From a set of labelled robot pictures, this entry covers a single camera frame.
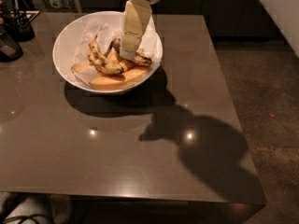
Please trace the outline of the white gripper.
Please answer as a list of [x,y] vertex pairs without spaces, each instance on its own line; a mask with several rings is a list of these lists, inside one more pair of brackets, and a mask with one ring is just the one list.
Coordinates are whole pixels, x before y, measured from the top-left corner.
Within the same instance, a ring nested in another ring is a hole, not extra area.
[[120,56],[132,60],[138,50],[152,14],[151,6],[161,0],[129,0],[122,16]]

